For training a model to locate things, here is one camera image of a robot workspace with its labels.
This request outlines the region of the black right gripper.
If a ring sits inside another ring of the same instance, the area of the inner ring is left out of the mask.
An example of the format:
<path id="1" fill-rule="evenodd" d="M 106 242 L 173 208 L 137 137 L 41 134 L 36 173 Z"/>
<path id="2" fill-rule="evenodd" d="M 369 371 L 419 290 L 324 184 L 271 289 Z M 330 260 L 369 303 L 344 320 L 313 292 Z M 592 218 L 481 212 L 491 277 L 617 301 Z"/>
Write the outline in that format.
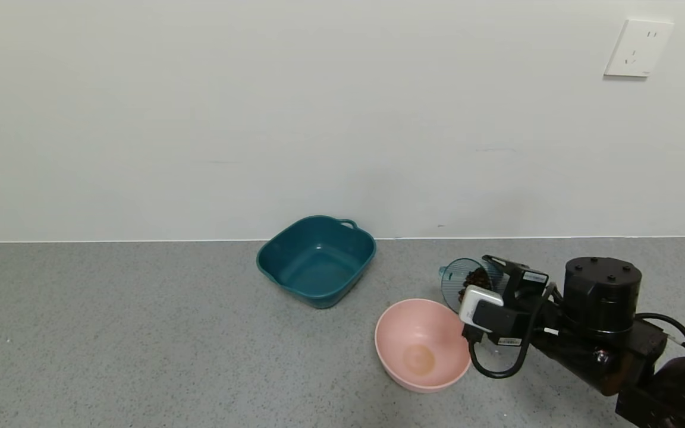
<path id="1" fill-rule="evenodd" d="M 482 265 L 491 279 L 491 290 L 502 297 L 503 306 L 489 307 L 492 332 L 475 325 L 464 324 L 462 336 L 467 343 L 481 343 L 488 334 L 493 344 L 503 347 L 522 345 L 527 329 L 543 329 L 554 304 L 544 304 L 533 316 L 536 305 L 543 300 L 549 275 L 502 257 L 485 254 Z"/>

